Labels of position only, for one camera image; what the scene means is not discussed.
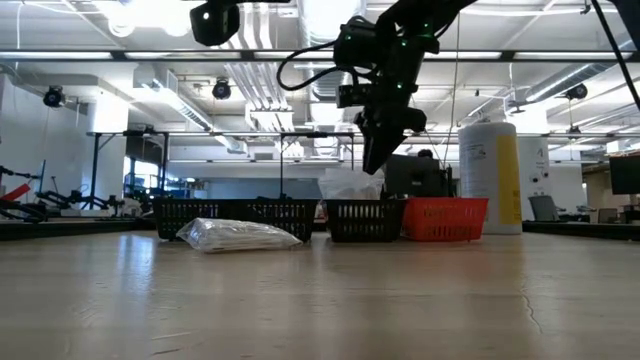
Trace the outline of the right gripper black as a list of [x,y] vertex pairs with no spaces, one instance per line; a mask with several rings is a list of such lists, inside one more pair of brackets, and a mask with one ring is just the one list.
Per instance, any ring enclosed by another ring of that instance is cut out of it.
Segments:
[[372,23],[354,16],[340,27],[333,62],[353,75],[352,84],[373,85],[368,102],[360,106],[355,123],[364,134],[362,170],[375,174],[404,142],[404,132],[422,132],[427,117],[410,106],[427,53],[440,44],[431,16],[379,18]]

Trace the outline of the clear bag of cotton balls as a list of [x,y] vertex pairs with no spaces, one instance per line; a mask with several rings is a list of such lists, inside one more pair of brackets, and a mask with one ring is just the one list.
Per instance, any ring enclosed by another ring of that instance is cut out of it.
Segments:
[[196,218],[176,236],[201,253],[281,250],[301,246],[291,233],[268,224],[249,221]]
[[369,175],[360,170],[326,168],[318,178],[324,200],[378,200],[383,184],[381,170]]

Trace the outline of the dark desktop monitor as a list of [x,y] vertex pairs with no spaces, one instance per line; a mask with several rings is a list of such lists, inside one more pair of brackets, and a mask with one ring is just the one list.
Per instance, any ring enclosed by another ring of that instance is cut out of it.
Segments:
[[640,194],[640,155],[611,157],[609,168],[614,195]]
[[385,164],[385,188],[394,195],[446,197],[448,178],[439,161],[428,157],[392,155]]

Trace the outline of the black plastic basket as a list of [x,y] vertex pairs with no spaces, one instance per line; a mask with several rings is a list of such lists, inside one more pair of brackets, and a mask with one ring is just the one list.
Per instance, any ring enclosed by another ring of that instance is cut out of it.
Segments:
[[400,237],[405,200],[326,200],[334,243],[383,243]]
[[274,226],[302,242],[311,239],[318,205],[315,199],[253,199],[233,203],[239,220]]
[[196,218],[235,220],[238,210],[232,200],[156,198],[153,214],[159,237],[175,241],[177,232]]

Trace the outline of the red plastic basket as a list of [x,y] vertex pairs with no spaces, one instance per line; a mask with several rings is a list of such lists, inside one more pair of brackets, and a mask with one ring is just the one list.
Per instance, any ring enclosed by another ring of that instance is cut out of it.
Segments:
[[410,198],[405,208],[403,235],[419,242],[479,240],[487,207],[487,198]]

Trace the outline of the white yellow wipes canister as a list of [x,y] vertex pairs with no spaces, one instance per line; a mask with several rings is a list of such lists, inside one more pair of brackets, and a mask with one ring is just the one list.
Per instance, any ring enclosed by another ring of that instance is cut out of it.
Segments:
[[476,123],[458,132],[461,195],[486,198],[483,232],[522,233],[516,127],[507,122]]

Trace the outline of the grey office chair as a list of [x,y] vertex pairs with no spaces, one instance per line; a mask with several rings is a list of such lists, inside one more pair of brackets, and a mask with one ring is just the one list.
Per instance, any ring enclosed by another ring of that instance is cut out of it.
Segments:
[[534,220],[536,222],[558,222],[557,207],[550,195],[538,195],[529,197]]

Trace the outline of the black rack frame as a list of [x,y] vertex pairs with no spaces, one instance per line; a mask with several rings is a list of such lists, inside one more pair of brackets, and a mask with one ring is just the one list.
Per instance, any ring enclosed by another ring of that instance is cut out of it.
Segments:
[[162,145],[162,162],[160,165],[161,175],[160,180],[158,182],[160,195],[166,195],[166,173],[168,167],[169,160],[169,140],[170,133],[166,131],[155,131],[155,130],[125,130],[122,132],[88,132],[88,136],[93,138],[93,153],[92,153],[92,167],[91,167],[91,182],[90,182],[90,192],[89,196],[85,200],[85,203],[89,206],[90,210],[94,209],[95,205],[98,205],[97,201],[98,197],[95,195],[96,193],[96,182],[97,182],[97,172],[98,172],[98,161],[99,161],[99,152],[100,150],[107,145],[114,137],[151,137],[151,136],[162,136],[163,137],[163,145]]

